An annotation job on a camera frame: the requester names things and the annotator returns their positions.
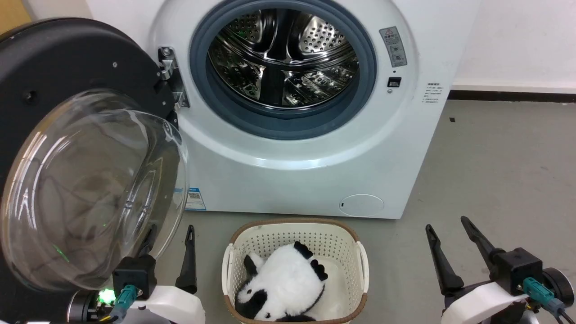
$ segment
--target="teal connector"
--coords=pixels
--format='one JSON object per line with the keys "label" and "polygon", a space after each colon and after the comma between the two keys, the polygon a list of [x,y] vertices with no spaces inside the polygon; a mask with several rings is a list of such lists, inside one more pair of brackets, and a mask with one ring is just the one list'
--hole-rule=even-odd
{"label": "teal connector", "polygon": [[554,297],[550,289],[544,287],[536,279],[528,277],[522,282],[522,290],[526,295],[542,305],[542,308],[550,312],[554,317],[560,316],[566,309],[566,305]]}
{"label": "teal connector", "polygon": [[114,321],[115,324],[122,323],[128,313],[128,309],[138,297],[138,288],[134,285],[126,285],[124,289],[120,292],[120,296],[116,298],[114,302],[114,308],[110,312],[110,317],[117,316],[118,318]]}

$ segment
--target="white wall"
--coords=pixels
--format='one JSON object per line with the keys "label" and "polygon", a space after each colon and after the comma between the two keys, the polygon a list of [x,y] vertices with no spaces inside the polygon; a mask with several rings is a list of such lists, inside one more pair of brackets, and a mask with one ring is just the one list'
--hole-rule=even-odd
{"label": "white wall", "polygon": [[576,1],[483,0],[453,89],[576,93]]}

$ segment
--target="black baseboard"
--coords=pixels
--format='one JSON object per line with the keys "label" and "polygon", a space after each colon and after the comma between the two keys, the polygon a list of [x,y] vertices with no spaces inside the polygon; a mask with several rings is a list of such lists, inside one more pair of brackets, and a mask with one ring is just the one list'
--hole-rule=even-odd
{"label": "black baseboard", "polygon": [[452,90],[448,95],[448,100],[537,101],[537,102],[550,102],[550,103],[576,103],[576,94]]}

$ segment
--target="brown basket rim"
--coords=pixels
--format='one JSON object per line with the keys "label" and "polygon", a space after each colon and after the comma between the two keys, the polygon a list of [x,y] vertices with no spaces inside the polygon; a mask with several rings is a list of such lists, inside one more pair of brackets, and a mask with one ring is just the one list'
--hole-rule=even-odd
{"label": "brown basket rim", "polygon": [[238,239],[240,234],[242,234],[244,231],[246,231],[247,229],[252,228],[252,227],[263,226],[263,225],[291,224],[291,223],[316,223],[316,224],[327,224],[327,225],[334,225],[334,226],[342,227],[352,236],[352,238],[354,239],[355,242],[360,241],[360,238],[358,237],[356,232],[354,232],[354,230],[350,226],[346,225],[345,223],[343,223],[341,221],[331,220],[331,219],[327,219],[327,218],[303,218],[303,217],[300,218],[299,217],[299,218],[280,218],[280,219],[272,219],[272,220],[253,221],[251,223],[245,224],[242,227],[240,227],[234,233],[234,235],[232,235],[232,238],[230,239],[230,243],[235,244],[236,240]]}
{"label": "brown basket rim", "polygon": [[[360,238],[358,237],[356,232],[354,232],[354,230],[350,226],[346,225],[345,223],[343,223],[341,221],[331,220],[331,219],[327,219],[327,218],[281,218],[281,219],[272,219],[272,220],[253,221],[251,223],[245,224],[242,227],[240,227],[238,229],[238,231],[236,231],[234,233],[234,235],[232,235],[232,238],[230,239],[230,243],[235,244],[238,237],[244,231],[246,231],[247,229],[252,228],[252,227],[263,226],[263,225],[275,225],[275,224],[291,224],[291,223],[316,223],[316,224],[335,225],[335,226],[338,226],[338,227],[345,229],[352,236],[352,238],[354,239],[355,242],[360,241]],[[318,323],[318,324],[342,324],[342,323],[347,323],[349,321],[352,321],[354,318],[356,318],[360,314],[360,312],[362,312],[362,310],[364,309],[364,306],[366,306],[367,299],[368,299],[368,294],[363,293],[362,299],[360,300],[358,307],[356,307],[356,309],[352,312],[352,314],[350,314],[346,317],[341,317],[341,318],[336,318],[336,319],[328,319],[326,321],[317,321],[314,323]],[[249,318],[246,318],[246,317],[240,315],[240,313],[238,313],[236,311],[236,309],[234,308],[234,305],[232,305],[232,302],[230,301],[229,295],[224,295],[224,301],[226,303],[226,307],[228,308],[228,311],[230,312],[230,314],[242,323],[245,323],[245,324],[268,324],[268,323],[270,323],[270,322],[266,322],[266,321],[257,321],[255,319],[249,319]],[[306,323],[310,323],[310,322],[293,322],[293,323],[306,324]]]}

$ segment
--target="basket handle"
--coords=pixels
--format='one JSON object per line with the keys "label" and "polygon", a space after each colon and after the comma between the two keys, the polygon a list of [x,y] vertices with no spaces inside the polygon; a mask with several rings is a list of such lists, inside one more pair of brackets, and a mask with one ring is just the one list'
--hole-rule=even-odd
{"label": "basket handle", "polygon": [[360,243],[356,242],[360,248],[360,260],[362,262],[362,274],[364,275],[364,293],[368,293],[368,286],[370,285],[370,266],[368,265],[368,255],[366,254],[366,249]]}
{"label": "basket handle", "polygon": [[228,244],[226,251],[224,251],[224,259],[222,260],[222,293],[228,295],[228,281],[230,270],[230,253],[232,252],[232,243]]}

